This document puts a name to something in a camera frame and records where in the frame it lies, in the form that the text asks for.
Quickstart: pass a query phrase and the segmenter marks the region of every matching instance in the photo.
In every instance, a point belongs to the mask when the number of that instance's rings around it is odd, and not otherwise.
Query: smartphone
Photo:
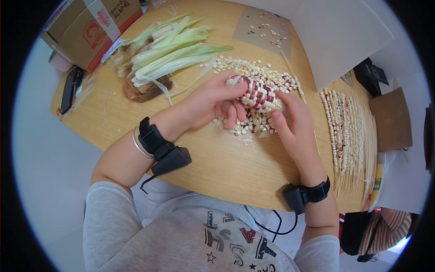
[[[67,76],[65,81],[64,94],[62,96],[62,104],[60,105],[60,113],[65,114],[73,105],[76,89],[80,86],[83,77],[83,70],[77,66],[73,66],[72,71]]]

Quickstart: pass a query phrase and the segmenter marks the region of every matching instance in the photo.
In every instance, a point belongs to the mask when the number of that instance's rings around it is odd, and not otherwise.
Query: black wrist strap
[[[326,181],[315,187],[305,187],[305,195],[304,199],[306,202],[319,202],[324,200],[328,196],[328,191],[331,186],[329,181],[329,177],[327,177]]]
[[[161,161],[175,145],[165,140],[156,125],[150,125],[150,118],[146,117],[139,125],[139,142],[144,149],[155,156],[156,161]]]
[[[330,186],[329,177],[327,177],[326,181],[315,187],[305,187],[290,183],[282,191],[282,195],[292,211],[300,215],[304,212],[305,203],[319,202],[325,199],[328,196]]]

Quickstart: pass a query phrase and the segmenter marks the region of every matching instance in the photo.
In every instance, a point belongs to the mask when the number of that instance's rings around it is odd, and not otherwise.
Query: corn cob
[[[161,28],[160,30],[157,30],[156,32],[154,32],[151,35],[153,37],[153,40],[157,40],[158,38],[165,35],[166,33],[171,32],[176,25],[177,25],[177,23],[172,23],[170,25],[167,25],[167,26]]]
[[[266,113],[271,110],[282,110],[282,101],[275,98],[274,89],[261,84],[255,79],[233,75],[227,80],[227,85],[234,85],[238,82],[246,82],[248,90],[239,100],[258,113]]]

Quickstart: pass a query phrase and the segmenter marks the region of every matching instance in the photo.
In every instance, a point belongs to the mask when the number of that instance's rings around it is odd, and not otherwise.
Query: cardboard box
[[[411,118],[402,87],[368,101],[376,119],[378,151],[412,146]]]
[[[92,72],[112,43],[141,15],[138,0],[64,0],[40,36],[71,63]]]

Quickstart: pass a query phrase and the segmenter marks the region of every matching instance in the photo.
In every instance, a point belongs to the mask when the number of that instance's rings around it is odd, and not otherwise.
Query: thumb
[[[278,132],[279,138],[283,144],[294,137],[293,133],[287,126],[287,121],[281,111],[274,110],[271,112],[271,118],[275,125],[275,130]]]
[[[219,88],[217,92],[215,92],[215,100],[216,102],[221,100],[231,100],[234,98],[238,98],[246,93],[248,89],[248,85],[245,82],[239,82],[234,85],[225,85]]]

